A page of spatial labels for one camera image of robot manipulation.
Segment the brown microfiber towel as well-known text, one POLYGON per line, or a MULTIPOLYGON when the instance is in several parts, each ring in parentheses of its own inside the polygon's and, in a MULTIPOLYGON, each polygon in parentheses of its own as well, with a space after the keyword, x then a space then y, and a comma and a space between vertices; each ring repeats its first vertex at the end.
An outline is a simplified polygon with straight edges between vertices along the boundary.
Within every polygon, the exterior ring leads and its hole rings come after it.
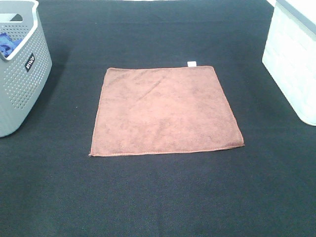
POLYGON ((212 66, 107 69, 90 156, 183 154, 243 145, 212 66))

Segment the blue cloth in basket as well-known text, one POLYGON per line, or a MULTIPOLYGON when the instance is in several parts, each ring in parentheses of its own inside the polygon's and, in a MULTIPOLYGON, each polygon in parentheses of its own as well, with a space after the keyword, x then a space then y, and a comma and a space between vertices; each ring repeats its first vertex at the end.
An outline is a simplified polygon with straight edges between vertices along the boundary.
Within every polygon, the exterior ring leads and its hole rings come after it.
POLYGON ((21 42, 20 39, 12 40, 7 33, 0 35, 0 51, 4 57, 8 57, 21 42))

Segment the grey perforated laundry basket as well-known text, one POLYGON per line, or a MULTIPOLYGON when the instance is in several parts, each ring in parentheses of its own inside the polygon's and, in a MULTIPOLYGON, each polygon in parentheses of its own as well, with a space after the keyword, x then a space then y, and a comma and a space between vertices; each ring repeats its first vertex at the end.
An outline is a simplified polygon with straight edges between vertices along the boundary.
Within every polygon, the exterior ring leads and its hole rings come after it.
POLYGON ((38 1, 2 0, 0 34, 21 40, 8 56, 0 52, 0 135, 15 132, 39 97, 52 61, 42 29, 38 1))

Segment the white plastic basket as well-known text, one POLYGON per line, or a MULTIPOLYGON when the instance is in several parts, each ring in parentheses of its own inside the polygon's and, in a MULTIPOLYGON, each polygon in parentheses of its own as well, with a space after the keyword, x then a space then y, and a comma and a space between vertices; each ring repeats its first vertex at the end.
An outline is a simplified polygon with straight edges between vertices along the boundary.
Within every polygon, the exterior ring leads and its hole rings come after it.
POLYGON ((316 2, 277 0, 262 62, 306 124, 316 124, 316 2))

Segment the black cloth table cover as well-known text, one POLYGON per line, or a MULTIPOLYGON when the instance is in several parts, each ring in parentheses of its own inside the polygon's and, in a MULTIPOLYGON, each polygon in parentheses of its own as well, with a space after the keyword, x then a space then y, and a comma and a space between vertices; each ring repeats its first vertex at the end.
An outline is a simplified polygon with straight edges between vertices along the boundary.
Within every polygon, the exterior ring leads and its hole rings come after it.
POLYGON ((313 237, 316 129, 262 64, 265 0, 41 0, 52 68, 0 141, 3 237, 313 237), (245 145, 93 158, 109 67, 213 66, 245 145))

